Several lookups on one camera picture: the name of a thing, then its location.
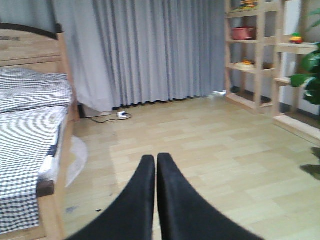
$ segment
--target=power strip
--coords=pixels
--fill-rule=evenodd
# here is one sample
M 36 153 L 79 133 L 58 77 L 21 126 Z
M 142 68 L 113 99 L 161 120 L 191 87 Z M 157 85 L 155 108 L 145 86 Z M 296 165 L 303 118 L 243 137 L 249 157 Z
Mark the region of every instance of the power strip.
M 116 113 L 116 116 L 118 117 L 118 119 L 124 119 L 128 117 L 126 111 L 119 111 Z

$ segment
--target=cable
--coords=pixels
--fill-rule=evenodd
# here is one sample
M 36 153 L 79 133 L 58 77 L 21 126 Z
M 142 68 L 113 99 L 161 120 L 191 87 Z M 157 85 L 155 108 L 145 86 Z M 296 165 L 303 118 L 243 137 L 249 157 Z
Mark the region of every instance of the cable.
M 97 124 L 104 124 L 104 123 L 109 122 L 109 121 L 122 121 L 122 120 L 127 120 L 127 119 L 132 118 L 132 115 L 130 113 L 126 112 L 123 115 L 128 116 L 128 117 L 126 117 L 126 118 L 118 118 L 118 119 L 107 119 L 105 121 L 97 121 L 97 120 L 93 119 L 93 117 L 86 117 L 86 119 L 89 119 L 89 120 L 91 120 L 91 121 L 93 121 L 93 122 L 95 122 Z

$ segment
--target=shelf board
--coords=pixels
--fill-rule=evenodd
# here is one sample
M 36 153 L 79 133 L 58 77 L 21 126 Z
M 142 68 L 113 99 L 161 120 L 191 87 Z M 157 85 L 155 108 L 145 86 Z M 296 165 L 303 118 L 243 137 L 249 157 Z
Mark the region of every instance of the shelf board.
M 225 97 L 228 102 L 238 105 L 251 113 L 255 112 L 255 102 L 245 99 L 244 97 L 238 96 L 235 93 L 228 94 Z
M 265 2 L 265 12 L 277 12 L 279 10 L 278 3 L 275 1 Z
M 277 77 L 274 79 L 278 85 L 281 85 L 281 87 L 284 86 L 290 86 L 291 81 L 289 77 Z
M 258 7 L 247 10 L 233 10 L 226 13 L 226 17 L 230 18 L 241 18 L 241 17 L 250 17 L 257 16 L 259 13 Z M 278 3 L 277 2 L 265 2 L 264 3 L 264 12 L 277 12 Z
M 249 73 L 249 74 L 256 74 L 257 73 L 257 70 L 255 68 L 254 69 L 245 70 L 245 69 L 241 69 L 241 68 L 236 67 L 234 63 L 227 64 L 226 68 L 238 70 L 238 71 L 241 71 L 241 72 L 244 72 L 244 73 Z M 274 76 L 274 72 L 275 72 L 274 68 L 268 68 L 268 69 L 263 69 L 262 70 L 262 74 L 265 77 L 268 77 L 268 78 L 272 78 Z
M 279 43 L 275 46 L 275 51 L 278 53 L 291 53 L 300 55 L 307 55 L 317 49 L 317 46 L 311 42 L 304 42 L 301 44 Z
M 231 18 L 241 18 L 241 17 L 250 17 L 250 16 L 256 16 L 258 14 L 258 10 L 256 8 L 250 9 L 250 10 L 233 10 L 229 11 L 225 14 L 225 16 L 228 19 Z
M 252 40 L 233 40 L 233 39 L 227 39 L 226 40 L 227 43 L 231 43 L 231 44 L 259 44 L 260 41 L 256 40 L 256 39 L 252 39 Z M 265 37 L 263 39 L 263 45 L 264 46 L 270 46 L 270 45 L 274 45 L 276 42 L 276 37 L 275 36 L 269 36 L 269 37 Z
M 268 113 L 273 105 L 271 102 L 263 102 L 260 105 L 260 108 L 263 109 L 256 109 L 254 96 L 247 93 L 230 93 L 225 97 L 228 102 L 238 105 L 253 114 Z
M 318 124 L 315 120 L 313 121 L 314 126 L 304 123 L 295 118 L 301 118 L 301 115 L 298 113 L 294 113 L 294 116 L 288 116 L 285 114 L 273 117 L 273 123 L 292 134 L 295 134 L 307 141 L 314 143 L 316 145 L 320 145 L 320 129 L 318 127 L 314 127 Z
M 233 40 L 233 39 L 228 39 L 228 43 L 232 44 L 258 44 L 258 40 Z

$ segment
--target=shelving unit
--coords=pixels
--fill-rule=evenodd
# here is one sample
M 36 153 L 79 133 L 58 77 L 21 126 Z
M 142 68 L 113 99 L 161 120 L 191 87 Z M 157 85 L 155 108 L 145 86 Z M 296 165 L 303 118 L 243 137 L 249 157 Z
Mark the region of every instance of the shelving unit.
M 291 53 L 296 55 L 307 55 L 317 49 L 312 43 L 293 44 L 289 43 L 290 35 L 282 35 L 282 31 L 279 31 L 281 36 L 278 38 L 278 42 L 274 48 L 275 51 L 275 78 L 272 83 L 272 118 L 273 124 L 279 126 L 299 137 L 306 139 L 316 145 L 320 145 L 320 125 L 316 120 L 313 120 L 305 115 L 302 115 L 298 111 L 298 104 L 301 98 L 300 88 L 292 88 L 292 105 L 290 111 L 286 113 L 280 112 L 280 88 L 290 86 L 291 81 L 288 77 L 281 76 L 281 63 L 283 53 Z
M 262 101 L 262 87 L 265 77 L 273 78 L 275 74 L 274 64 L 264 63 L 264 47 L 274 46 L 277 42 L 277 36 L 266 37 L 266 13 L 276 12 L 276 22 L 279 22 L 279 13 L 282 12 L 281 1 L 258 0 L 257 6 L 249 10 L 232 10 L 231 0 L 225 0 L 225 89 L 226 100 L 236 104 L 253 114 L 261 114 L 271 111 L 272 104 Z M 231 38 L 230 20 L 242 18 L 244 25 L 246 17 L 256 17 L 256 39 L 253 40 L 233 40 Z M 241 44 L 242 57 L 245 57 L 246 45 L 254 45 L 254 69 L 243 70 L 234 65 L 231 61 L 232 44 Z M 231 93 L 231 70 L 242 72 L 240 93 Z M 246 74 L 254 75 L 254 93 L 253 96 L 246 94 Z

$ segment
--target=red basket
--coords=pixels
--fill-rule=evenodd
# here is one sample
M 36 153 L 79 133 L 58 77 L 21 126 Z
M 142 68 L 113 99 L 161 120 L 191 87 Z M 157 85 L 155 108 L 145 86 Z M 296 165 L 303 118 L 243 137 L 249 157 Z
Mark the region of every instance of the red basket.
M 232 28 L 233 40 L 250 40 L 256 38 L 256 28 L 253 26 Z

